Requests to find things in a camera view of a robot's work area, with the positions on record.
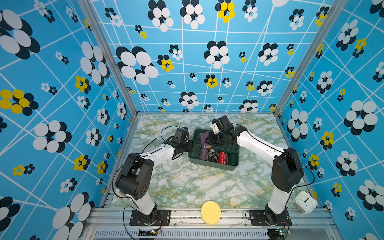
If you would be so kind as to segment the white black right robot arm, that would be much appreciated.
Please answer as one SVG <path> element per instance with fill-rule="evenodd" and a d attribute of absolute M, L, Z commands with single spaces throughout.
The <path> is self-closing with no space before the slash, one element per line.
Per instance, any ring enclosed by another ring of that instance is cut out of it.
<path fill-rule="evenodd" d="M 293 189 L 298 186 L 304 176 L 298 152 L 293 148 L 280 148 L 262 140 L 246 127 L 232 124 L 227 116 L 212 120 L 210 127 L 214 134 L 219 136 L 220 141 L 234 142 L 272 166 L 271 180 L 274 189 L 265 212 L 271 216 L 283 213 Z"/>

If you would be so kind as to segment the green compartment tray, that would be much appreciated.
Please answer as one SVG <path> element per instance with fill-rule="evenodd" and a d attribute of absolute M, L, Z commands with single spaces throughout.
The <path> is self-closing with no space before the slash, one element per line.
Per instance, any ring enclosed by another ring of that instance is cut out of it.
<path fill-rule="evenodd" d="M 193 150 L 188 157 L 193 164 L 228 171 L 233 171 L 239 165 L 239 146 L 231 142 L 220 143 L 213 131 L 196 129 L 192 142 Z"/>

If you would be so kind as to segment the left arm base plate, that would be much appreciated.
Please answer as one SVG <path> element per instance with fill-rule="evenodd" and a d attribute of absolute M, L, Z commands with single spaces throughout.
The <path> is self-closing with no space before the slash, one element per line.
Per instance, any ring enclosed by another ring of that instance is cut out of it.
<path fill-rule="evenodd" d="M 150 215 L 132 210 L 130 226 L 169 226 L 171 210 L 155 210 Z"/>

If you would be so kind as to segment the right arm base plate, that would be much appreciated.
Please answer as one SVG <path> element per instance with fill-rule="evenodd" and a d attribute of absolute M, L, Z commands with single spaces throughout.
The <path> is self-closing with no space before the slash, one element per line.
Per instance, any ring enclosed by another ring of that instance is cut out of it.
<path fill-rule="evenodd" d="M 272 211 L 265 210 L 249 210 L 246 211 L 245 217 L 251 221 L 253 227 L 291 227 L 292 221 L 287 210 L 276 215 Z"/>

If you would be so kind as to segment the purple teal sock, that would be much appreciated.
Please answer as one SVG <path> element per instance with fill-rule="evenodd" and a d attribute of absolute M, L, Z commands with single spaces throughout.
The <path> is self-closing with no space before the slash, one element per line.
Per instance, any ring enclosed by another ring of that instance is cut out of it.
<path fill-rule="evenodd" d="M 211 148 L 211 132 L 199 133 L 202 148 Z"/>

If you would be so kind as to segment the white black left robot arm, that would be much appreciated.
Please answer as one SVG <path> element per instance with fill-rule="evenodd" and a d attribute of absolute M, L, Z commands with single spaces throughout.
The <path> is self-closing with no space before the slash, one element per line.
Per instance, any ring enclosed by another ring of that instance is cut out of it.
<path fill-rule="evenodd" d="M 163 140 L 160 147 L 147 153 L 129 154 L 113 177 L 115 196 L 129 199 L 145 217 L 154 215 L 157 204 L 148 193 L 153 170 L 165 161 L 175 160 L 183 153 L 191 152 L 193 143 L 189 137 L 187 127 L 176 127 L 174 135 Z"/>

